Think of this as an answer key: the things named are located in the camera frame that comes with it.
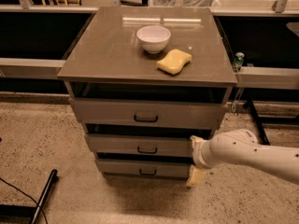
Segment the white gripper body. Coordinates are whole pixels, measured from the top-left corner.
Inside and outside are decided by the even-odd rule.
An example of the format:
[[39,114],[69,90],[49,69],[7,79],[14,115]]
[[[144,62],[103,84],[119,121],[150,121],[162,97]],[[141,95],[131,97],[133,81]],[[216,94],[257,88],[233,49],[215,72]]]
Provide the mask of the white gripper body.
[[211,169],[214,167],[207,140],[193,141],[192,148],[192,159],[197,168]]

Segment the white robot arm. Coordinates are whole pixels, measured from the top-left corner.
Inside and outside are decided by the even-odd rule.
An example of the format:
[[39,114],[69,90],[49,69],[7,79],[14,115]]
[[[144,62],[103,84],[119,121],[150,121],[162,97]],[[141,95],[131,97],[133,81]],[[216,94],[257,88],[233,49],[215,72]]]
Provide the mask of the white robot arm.
[[193,135],[191,141],[193,165],[188,187],[198,185],[207,170],[223,163],[252,167],[299,184],[298,148],[261,145],[247,129],[218,133],[209,140]]

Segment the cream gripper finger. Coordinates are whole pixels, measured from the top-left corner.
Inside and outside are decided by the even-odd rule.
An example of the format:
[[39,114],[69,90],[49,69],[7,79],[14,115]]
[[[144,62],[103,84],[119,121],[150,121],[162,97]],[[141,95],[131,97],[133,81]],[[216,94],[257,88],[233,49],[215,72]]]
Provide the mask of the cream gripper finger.
[[189,178],[186,182],[186,186],[191,188],[198,185],[205,178],[205,176],[205,171],[192,165],[190,168]]
[[192,136],[190,137],[190,139],[191,139],[191,141],[192,141],[192,146],[193,146],[193,147],[196,147],[198,144],[200,144],[201,142],[204,141],[203,138],[198,137],[198,136],[195,136],[195,135],[192,135]]

